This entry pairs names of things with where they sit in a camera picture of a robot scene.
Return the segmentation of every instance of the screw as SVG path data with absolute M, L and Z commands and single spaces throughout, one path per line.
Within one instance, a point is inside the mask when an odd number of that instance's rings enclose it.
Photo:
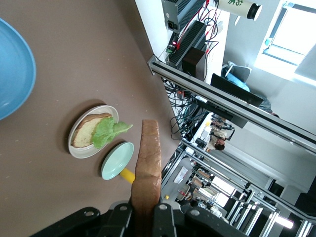
M 119 208 L 119 210 L 120 210 L 120 211 L 126 211 L 126 210 L 127 210 L 127 207 L 126 207 L 126 206 L 121 206 L 121 207 Z
M 93 211 L 85 211 L 84 212 L 85 216 L 93 216 L 94 215 L 94 212 Z
M 192 214 L 193 216 L 198 216 L 198 215 L 199 215 L 199 211 L 198 211 L 198 210 L 192 210 L 192 211 L 191 211 L 191 214 Z
M 167 207 L 165 204 L 161 204 L 161 205 L 159 206 L 159 209 L 160 209 L 160 210 L 167 210 L 168 207 Z

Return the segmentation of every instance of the blue plate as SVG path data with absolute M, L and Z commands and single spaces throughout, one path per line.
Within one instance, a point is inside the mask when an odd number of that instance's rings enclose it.
M 124 142 L 114 147 L 102 164 L 102 178 L 109 180 L 117 176 L 129 163 L 133 153 L 134 145 L 131 142 Z
M 30 47 L 0 18 L 0 120 L 27 100 L 35 77 L 36 65 Z

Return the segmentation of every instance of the small plate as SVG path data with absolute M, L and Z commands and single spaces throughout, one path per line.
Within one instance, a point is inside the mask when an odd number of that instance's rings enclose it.
M 124 142 L 114 147 L 102 164 L 102 178 L 109 180 L 121 173 L 132 158 L 133 152 L 134 145 L 131 142 Z
M 23 37 L 0 18 L 0 120 L 30 96 L 36 78 L 32 51 Z
M 92 145 L 84 147 L 84 148 L 76 148 L 73 147 L 71 145 L 71 140 L 72 137 L 75 133 L 76 128 L 78 127 L 78 125 L 81 123 L 81 121 L 87 116 L 87 115 L 99 115 L 99 114 L 103 114 L 103 113 L 109 113 L 112 115 L 112 117 L 114 118 L 114 122 L 117 123 L 119 121 L 119 114 L 117 112 L 117 110 L 109 105 L 101 105 L 101 106 L 97 106 L 92 108 L 91 110 L 88 110 L 87 112 L 85 112 L 74 124 L 73 128 L 70 131 L 69 137 L 68 137 L 68 149 L 70 154 L 72 154 L 74 157 L 76 158 L 87 158 L 90 157 L 96 153 L 98 153 L 100 150 L 102 150 L 102 148 L 104 148 L 106 146 L 106 144 L 101 147 L 101 148 L 95 148 Z

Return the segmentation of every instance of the green lettuce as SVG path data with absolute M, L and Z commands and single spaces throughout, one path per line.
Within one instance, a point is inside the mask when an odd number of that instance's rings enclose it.
M 114 118 L 103 118 L 94 130 L 92 142 L 94 147 L 101 148 L 110 143 L 113 139 L 123 132 L 127 132 L 133 125 L 125 122 L 114 122 Z

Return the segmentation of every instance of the brown table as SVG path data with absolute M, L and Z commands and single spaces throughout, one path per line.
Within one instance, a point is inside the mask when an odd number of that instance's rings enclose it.
M 173 111 L 147 60 L 152 51 L 134 0 L 2 0 L 0 16 L 27 41 L 37 64 L 33 92 L 0 120 L 1 236 L 25 237 L 87 206 L 101 213 L 130 197 L 121 177 L 105 181 L 100 166 L 119 142 L 135 145 L 143 119 L 159 121 L 164 166 L 179 141 L 170 138 Z M 114 106 L 130 131 L 101 152 L 77 159 L 69 131 L 86 110 Z

